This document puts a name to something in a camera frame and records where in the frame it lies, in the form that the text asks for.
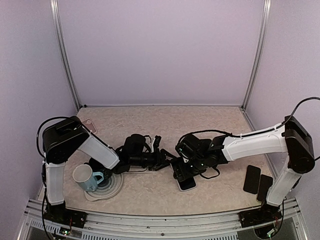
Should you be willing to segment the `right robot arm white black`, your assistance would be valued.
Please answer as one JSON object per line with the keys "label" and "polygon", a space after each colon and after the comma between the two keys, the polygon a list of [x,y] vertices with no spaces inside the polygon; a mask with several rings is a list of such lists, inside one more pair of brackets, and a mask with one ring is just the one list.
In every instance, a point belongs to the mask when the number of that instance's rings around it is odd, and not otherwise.
{"label": "right robot arm white black", "polygon": [[233,135],[221,132],[213,139],[199,139],[194,133],[180,138],[175,150],[179,157],[171,162],[173,177],[184,182],[202,175],[207,168],[250,156],[287,153],[285,166],[269,187],[264,204],[257,208],[256,218],[266,222],[293,189],[303,174],[315,167],[313,140],[294,116],[260,131]]}

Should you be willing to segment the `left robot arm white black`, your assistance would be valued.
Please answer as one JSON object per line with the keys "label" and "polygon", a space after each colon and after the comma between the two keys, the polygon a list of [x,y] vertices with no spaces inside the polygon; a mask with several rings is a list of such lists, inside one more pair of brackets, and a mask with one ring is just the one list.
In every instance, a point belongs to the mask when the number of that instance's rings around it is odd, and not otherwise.
{"label": "left robot arm white black", "polygon": [[113,149],[97,137],[77,116],[54,117],[55,124],[37,131],[37,150],[42,154],[42,179],[47,209],[57,221],[70,218],[64,198],[64,168],[69,158],[80,151],[90,157],[73,172],[74,181],[90,202],[108,200],[116,196],[123,186],[123,173],[131,167],[143,171],[158,171],[169,166],[173,155],[160,149],[160,136],[146,142],[146,136],[132,134],[124,145]]}

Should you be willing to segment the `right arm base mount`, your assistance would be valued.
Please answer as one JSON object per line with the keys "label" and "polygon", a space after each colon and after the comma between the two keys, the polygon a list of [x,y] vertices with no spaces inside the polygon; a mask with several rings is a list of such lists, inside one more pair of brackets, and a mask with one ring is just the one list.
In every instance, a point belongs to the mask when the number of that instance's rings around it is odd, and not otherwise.
{"label": "right arm base mount", "polygon": [[241,211],[238,216],[241,227],[246,228],[281,219],[283,214],[279,205],[273,206],[263,201],[260,207]]}

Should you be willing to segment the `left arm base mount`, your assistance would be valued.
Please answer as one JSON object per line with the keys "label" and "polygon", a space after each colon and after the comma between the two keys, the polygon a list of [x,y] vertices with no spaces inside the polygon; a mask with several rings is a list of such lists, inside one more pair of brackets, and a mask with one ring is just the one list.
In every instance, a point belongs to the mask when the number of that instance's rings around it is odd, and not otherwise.
{"label": "left arm base mount", "polygon": [[87,220],[87,213],[84,211],[66,208],[65,204],[48,204],[44,211],[44,219],[54,223],[83,229]]}

